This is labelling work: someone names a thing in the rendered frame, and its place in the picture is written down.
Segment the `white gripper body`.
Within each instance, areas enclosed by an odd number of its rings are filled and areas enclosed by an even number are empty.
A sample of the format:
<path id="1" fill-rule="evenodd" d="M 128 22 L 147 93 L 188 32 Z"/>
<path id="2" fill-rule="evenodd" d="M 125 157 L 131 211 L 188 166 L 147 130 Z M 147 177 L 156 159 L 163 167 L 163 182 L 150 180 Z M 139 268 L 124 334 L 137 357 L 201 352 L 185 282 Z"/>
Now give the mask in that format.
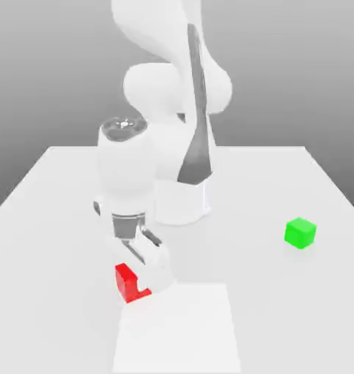
<path id="1" fill-rule="evenodd" d="M 169 249 L 150 229 L 137 227 L 135 238 L 121 240 L 120 248 L 123 262 L 136 274 L 143 289 L 159 293 L 173 284 Z"/>

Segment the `small red cube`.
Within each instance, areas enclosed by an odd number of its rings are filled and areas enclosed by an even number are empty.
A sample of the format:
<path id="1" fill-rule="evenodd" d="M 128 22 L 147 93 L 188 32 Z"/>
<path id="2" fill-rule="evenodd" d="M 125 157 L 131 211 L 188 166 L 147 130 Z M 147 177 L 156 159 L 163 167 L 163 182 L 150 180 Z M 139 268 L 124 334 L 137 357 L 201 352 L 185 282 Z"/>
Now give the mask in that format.
<path id="1" fill-rule="evenodd" d="M 126 303 L 130 303 L 152 294 L 149 288 L 139 290 L 137 275 L 125 264 L 115 266 L 115 279 L 122 298 Z"/>

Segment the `small green cube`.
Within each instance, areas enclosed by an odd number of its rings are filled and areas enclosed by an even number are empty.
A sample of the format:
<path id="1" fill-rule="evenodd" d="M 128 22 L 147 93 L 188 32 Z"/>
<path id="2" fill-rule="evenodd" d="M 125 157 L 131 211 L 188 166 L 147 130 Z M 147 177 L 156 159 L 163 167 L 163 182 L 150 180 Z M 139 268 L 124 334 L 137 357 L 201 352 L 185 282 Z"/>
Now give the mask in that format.
<path id="1" fill-rule="evenodd" d="M 314 243 L 317 226 L 302 217 L 287 222 L 285 227 L 285 242 L 302 250 Z"/>

